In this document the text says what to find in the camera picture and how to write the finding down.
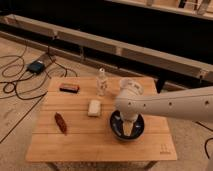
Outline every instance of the cable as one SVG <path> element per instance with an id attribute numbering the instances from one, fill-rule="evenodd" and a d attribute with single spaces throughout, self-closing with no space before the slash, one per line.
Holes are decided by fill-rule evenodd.
<path id="1" fill-rule="evenodd" d="M 195 123 L 198 124 L 198 125 L 200 125 L 200 126 L 202 126 L 202 127 L 205 128 L 205 129 L 207 129 L 207 130 L 213 132 L 213 129 L 207 127 L 206 125 L 202 124 L 201 122 L 195 122 Z"/>
<path id="2" fill-rule="evenodd" d="M 213 132 L 213 129 L 207 127 L 206 125 L 202 124 L 201 122 L 195 122 L 195 123 L 198 124 L 199 126 L 205 128 L 205 129 L 207 129 L 208 131 Z M 208 153 L 207 145 L 211 140 L 213 140 L 213 138 L 208 138 L 207 140 L 205 140 L 205 143 L 204 143 L 204 150 L 205 150 L 205 153 L 206 153 L 206 156 L 207 156 L 208 159 L 210 159 L 210 156 L 209 156 L 209 153 Z"/>
<path id="3" fill-rule="evenodd" d="M 48 78 L 51 79 L 52 76 L 50 75 L 50 73 L 54 70 L 58 69 L 57 67 L 52 68 L 51 70 L 49 70 L 48 72 L 46 70 L 44 70 L 44 72 L 47 74 Z M 60 75 L 60 77 L 65 77 L 66 73 L 63 73 L 62 75 Z"/>
<path id="4" fill-rule="evenodd" d="M 50 76 L 50 72 L 52 72 L 52 71 L 54 71 L 54 70 L 56 70 L 56 69 L 58 69 L 58 68 L 52 68 L 52 69 L 50 69 L 48 72 L 47 72 L 46 70 L 44 70 L 45 73 L 46 73 L 46 76 L 44 77 L 43 81 L 41 82 L 41 84 L 40 84 L 38 87 L 36 87 L 36 88 L 34 88 L 34 89 L 27 90 L 27 91 L 21 91 L 21 92 L 19 92 L 18 94 L 19 94 L 19 95 L 22 95 L 22 94 L 26 94 L 26 93 L 30 93 L 30 92 L 33 92 L 33 91 L 35 91 L 35 90 L 38 90 L 39 88 L 41 88 L 41 87 L 45 84 L 45 82 L 46 82 L 46 80 L 47 80 L 47 77 L 48 77 L 49 79 L 52 78 L 52 77 Z M 16 94 L 11 95 L 11 96 L 6 96 L 6 97 L 0 97 L 0 100 L 2 100 L 2 99 L 8 99 L 8 98 L 15 97 L 15 96 L 16 96 Z"/>
<path id="5" fill-rule="evenodd" d="M 13 130 L 24 120 L 24 118 L 37 106 L 37 104 L 43 99 L 44 96 L 41 96 L 40 99 L 26 112 L 24 116 L 13 126 L 13 128 L 1 139 L 0 144 L 13 132 Z"/>
<path id="6" fill-rule="evenodd" d="M 9 8 L 10 8 L 10 11 L 12 12 L 12 16 L 13 16 L 13 18 L 14 18 L 14 20 L 15 20 L 17 26 L 18 26 L 19 28 L 22 28 L 21 25 L 20 25 L 20 23 L 19 23 L 18 20 L 16 19 L 15 15 L 13 14 L 13 7 L 12 7 L 12 2 L 11 2 L 11 0 L 9 0 Z M 23 52 L 22 52 L 20 55 L 5 55 L 5 56 L 1 56 L 1 57 L 0 57 L 0 59 L 4 59 L 4 58 L 15 58 L 14 60 L 12 60 L 12 61 L 10 61 L 9 63 L 7 63 L 7 64 L 5 64 L 5 65 L 3 65 L 3 66 L 0 67 L 0 69 L 5 68 L 5 69 L 3 70 L 3 72 L 2 72 L 2 76 L 3 76 L 3 77 L 8 78 L 8 77 L 5 75 L 6 70 L 8 70 L 8 69 L 10 69 L 10 68 L 12 68 L 12 67 L 14 67 L 14 66 L 17 66 L 17 65 L 11 66 L 11 64 L 17 62 L 18 60 L 21 60 L 21 61 L 22 61 L 22 65 L 20 65 L 20 66 L 21 66 L 21 69 L 20 69 L 16 74 L 11 75 L 11 76 L 9 76 L 9 77 L 17 76 L 17 75 L 19 75 L 19 74 L 24 70 L 25 61 L 24 61 L 24 59 L 23 59 L 23 56 L 24 56 L 25 53 L 27 52 L 28 43 L 27 43 L 27 40 L 26 40 L 26 39 L 23 39 L 23 40 L 24 40 L 24 42 L 25 42 L 25 48 L 24 48 Z"/>
<path id="7" fill-rule="evenodd" d="M 8 67 L 6 67 L 4 70 L 2 70 L 2 76 L 4 77 L 4 78 L 13 78 L 13 77 L 15 77 L 15 76 L 17 76 L 17 75 L 19 75 L 20 73 L 15 73 L 15 74 L 12 74 L 12 75 L 7 75 L 6 74 L 6 72 L 9 70 L 9 69 L 11 69 L 11 68 L 14 68 L 14 67 L 23 67 L 24 68 L 24 65 L 18 65 L 18 64 L 14 64 L 14 65 L 10 65 L 10 66 L 8 66 Z"/>
<path id="8" fill-rule="evenodd" d="M 212 141 L 212 140 L 213 140 L 213 138 L 207 139 L 207 140 L 205 141 L 205 145 L 204 145 L 205 153 L 206 153 L 206 156 L 207 156 L 208 159 L 210 159 L 210 156 L 209 156 L 209 153 L 208 153 L 207 145 L 208 145 L 208 143 L 209 143 L 210 141 Z"/>
<path id="9" fill-rule="evenodd" d="M 15 85 L 15 94 L 16 96 L 20 99 L 20 100 L 33 100 L 33 99 L 37 99 L 37 98 L 40 98 L 40 97 L 43 97 L 47 94 L 47 91 L 41 95 L 38 95 L 38 96 L 34 96 L 34 97 L 29 97 L 29 98 L 24 98 L 24 97 L 21 97 L 20 94 L 18 93 L 18 90 L 17 90 L 17 86 L 18 86 L 18 82 L 17 84 Z"/>
<path id="10" fill-rule="evenodd" d="M 50 45 L 48 45 L 48 47 L 47 47 L 47 55 L 49 56 L 49 58 L 50 58 L 50 60 L 52 61 L 52 63 L 55 63 L 56 65 L 58 65 L 59 67 L 61 67 L 62 69 L 65 70 L 65 75 L 64 75 L 64 77 L 67 76 L 68 71 L 74 73 L 75 77 L 78 77 L 78 74 L 77 74 L 76 71 L 74 71 L 73 69 L 70 69 L 70 68 L 66 68 L 65 66 L 63 66 L 63 65 L 61 65 L 61 64 L 59 64 L 59 63 L 57 63 L 57 62 L 55 62 L 55 61 L 52 59 L 51 56 L 53 56 L 53 55 L 50 54 Z"/>
<path id="11" fill-rule="evenodd" d="M 29 79 L 31 79 L 34 75 L 30 75 L 28 78 L 24 78 L 22 79 L 22 77 L 24 76 L 24 74 L 26 73 L 26 71 L 24 73 L 22 73 L 22 75 L 17 79 L 17 80 L 13 80 L 13 81 L 3 81 L 3 82 L 0 82 L 0 84 L 5 84 L 5 86 L 3 87 L 3 92 L 5 94 L 9 94 L 9 93 L 12 93 L 13 91 L 15 91 L 15 87 L 17 85 L 18 82 L 21 82 L 21 81 L 27 81 Z M 13 88 L 10 90 L 10 91 L 7 91 L 7 88 L 12 85 Z"/>

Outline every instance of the floor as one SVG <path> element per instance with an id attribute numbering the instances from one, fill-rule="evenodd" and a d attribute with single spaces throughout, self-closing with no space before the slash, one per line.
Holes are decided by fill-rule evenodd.
<path id="1" fill-rule="evenodd" d="M 24 46 L 15 42 L 0 38 L 0 56 L 21 54 Z M 30 63 L 33 59 L 38 58 L 43 52 L 28 48 L 24 59 L 26 63 Z M 0 58 L 0 68 L 4 64 L 11 61 L 12 58 Z M 57 57 L 57 61 L 64 66 L 74 69 L 79 76 L 95 76 L 97 69 L 85 66 L 80 63 L 69 61 Z M 5 72 L 6 75 L 13 75 L 18 71 L 18 66 L 15 66 Z M 51 73 L 52 76 L 60 76 L 63 70 L 57 69 Z M 35 79 L 29 80 L 26 83 L 19 84 L 19 90 L 29 90 L 32 87 L 38 86 L 44 79 L 45 74 L 41 74 Z M 16 79 L 5 79 L 0 74 L 0 81 L 11 81 Z M 32 97 L 45 92 L 49 80 L 39 90 L 30 94 L 24 94 L 24 97 Z M 3 86 L 0 85 L 0 98 L 7 96 L 2 91 Z M 36 103 L 36 100 L 21 101 L 16 97 L 0 100 L 0 139 L 2 139 L 7 132 L 18 122 L 18 120 Z M 26 151 L 31 139 L 31 133 L 36 123 L 36 118 L 41 106 L 41 102 L 34 108 L 26 118 L 14 129 L 14 131 L 0 144 L 0 170 L 7 171 L 33 171 L 33 170 L 50 170 L 46 164 L 27 163 L 25 161 Z M 176 119 L 168 119 L 169 126 L 172 132 L 174 144 L 176 146 L 178 160 L 169 162 L 158 162 L 151 170 L 152 171 L 203 171 L 205 170 L 208 159 L 204 152 L 204 142 L 211 137 L 210 131 L 196 125 L 191 121 L 183 121 Z M 208 146 L 209 151 L 213 150 L 213 143 Z M 141 170 L 140 166 L 143 163 L 75 163 L 63 164 L 58 166 L 62 171 L 65 170 Z"/>

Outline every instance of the table top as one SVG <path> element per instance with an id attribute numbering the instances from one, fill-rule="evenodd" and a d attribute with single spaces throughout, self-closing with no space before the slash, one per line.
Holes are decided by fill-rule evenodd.
<path id="1" fill-rule="evenodd" d="M 144 133 L 136 140 L 118 140 L 109 119 L 115 110 L 121 77 L 109 77 L 106 96 L 97 95 L 95 77 L 52 78 L 37 124 L 32 133 L 26 160 L 29 162 L 122 162 L 177 160 L 168 123 L 164 117 L 144 117 Z M 144 88 L 144 94 L 155 94 L 152 78 L 133 77 Z M 78 94 L 60 92 L 61 83 L 80 85 Z M 88 117 L 91 99 L 102 103 L 101 117 Z M 67 123 L 68 134 L 60 132 L 55 113 Z"/>

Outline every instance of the white sponge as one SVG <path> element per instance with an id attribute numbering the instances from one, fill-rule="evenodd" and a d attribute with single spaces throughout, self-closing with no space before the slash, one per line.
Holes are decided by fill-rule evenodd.
<path id="1" fill-rule="evenodd" d="M 101 102 L 99 100 L 91 100 L 89 104 L 88 116 L 101 115 Z"/>

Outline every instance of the plastic bottle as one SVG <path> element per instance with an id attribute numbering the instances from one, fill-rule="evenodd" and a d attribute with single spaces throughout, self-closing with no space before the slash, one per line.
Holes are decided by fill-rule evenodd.
<path id="1" fill-rule="evenodd" d="M 107 77 L 106 77 L 104 68 L 101 68 L 99 70 L 99 75 L 97 77 L 97 89 L 98 89 L 99 96 L 104 96 L 106 94 Z"/>

